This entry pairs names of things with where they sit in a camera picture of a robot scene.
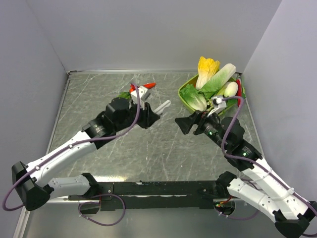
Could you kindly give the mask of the white remote control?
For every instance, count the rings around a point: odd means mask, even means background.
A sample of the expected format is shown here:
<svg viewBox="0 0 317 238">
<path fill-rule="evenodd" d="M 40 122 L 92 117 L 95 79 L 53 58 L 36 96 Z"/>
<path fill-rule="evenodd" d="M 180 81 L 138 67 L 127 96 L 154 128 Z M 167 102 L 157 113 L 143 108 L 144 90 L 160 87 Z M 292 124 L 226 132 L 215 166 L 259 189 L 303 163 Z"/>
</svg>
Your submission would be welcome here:
<svg viewBox="0 0 317 238">
<path fill-rule="evenodd" d="M 167 109 L 170 105 L 171 105 L 171 101 L 166 100 L 164 103 L 159 105 L 155 110 L 153 110 L 153 112 L 160 116 L 163 114 L 164 110 Z"/>
</svg>

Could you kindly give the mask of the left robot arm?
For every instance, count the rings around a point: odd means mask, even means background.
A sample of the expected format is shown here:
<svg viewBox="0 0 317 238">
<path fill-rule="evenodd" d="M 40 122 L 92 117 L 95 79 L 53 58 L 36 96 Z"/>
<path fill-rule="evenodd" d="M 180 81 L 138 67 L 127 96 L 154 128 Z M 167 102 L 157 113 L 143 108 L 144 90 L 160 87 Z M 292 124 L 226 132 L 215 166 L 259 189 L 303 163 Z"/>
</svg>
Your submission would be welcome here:
<svg viewBox="0 0 317 238">
<path fill-rule="evenodd" d="M 22 205 L 32 211 L 56 197 L 96 197 L 98 183 L 90 173 L 68 178 L 56 178 L 56 174 L 67 165 L 118 138 L 122 130 L 128 132 L 136 124 L 144 129 L 149 128 L 160 119 L 163 110 L 170 104 L 167 100 L 152 110 L 147 102 L 114 98 L 104 111 L 57 149 L 28 164 L 15 163 L 11 168 L 12 182 Z"/>
</svg>

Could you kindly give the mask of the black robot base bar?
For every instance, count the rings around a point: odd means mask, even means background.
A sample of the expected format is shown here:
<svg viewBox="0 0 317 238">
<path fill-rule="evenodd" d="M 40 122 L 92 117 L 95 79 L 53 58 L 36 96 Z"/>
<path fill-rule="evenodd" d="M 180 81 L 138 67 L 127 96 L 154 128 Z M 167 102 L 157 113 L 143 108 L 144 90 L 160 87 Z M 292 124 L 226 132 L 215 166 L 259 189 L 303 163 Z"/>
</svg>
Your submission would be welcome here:
<svg viewBox="0 0 317 238">
<path fill-rule="evenodd" d="M 70 201 L 99 202 L 101 211 L 122 209 L 191 208 L 213 209 L 217 201 L 227 200 L 228 190 L 214 180 L 100 182 L 97 193 L 89 196 L 70 195 Z"/>
</svg>

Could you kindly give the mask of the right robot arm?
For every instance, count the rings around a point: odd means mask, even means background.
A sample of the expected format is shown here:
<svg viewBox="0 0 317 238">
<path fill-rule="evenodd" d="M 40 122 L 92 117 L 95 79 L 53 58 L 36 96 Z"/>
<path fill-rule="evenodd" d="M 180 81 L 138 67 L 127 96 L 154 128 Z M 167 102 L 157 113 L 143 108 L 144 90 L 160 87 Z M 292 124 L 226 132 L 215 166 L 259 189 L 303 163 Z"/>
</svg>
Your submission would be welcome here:
<svg viewBox="0 0 317 238">
<path fill-rule="evenodd" d="M 307 201 L 287 185 L 269 166 L 264 156 L 244 138 L 244 128 L 236 116 L 219 120 L 217 114 L 194 112 L 176 118 L 183 134 L 196 125 L 195 135 L 205 134 L 224 154 L 225 159 L 260 189 L 244 183 L 240 178 L 223 173 L 216 185 L 221 197 L 240 198 L 270 218 L 276 229 L 286 238 L 310 237 L 305 231 L 317 216 L 317 203 Z"/>
</svg>

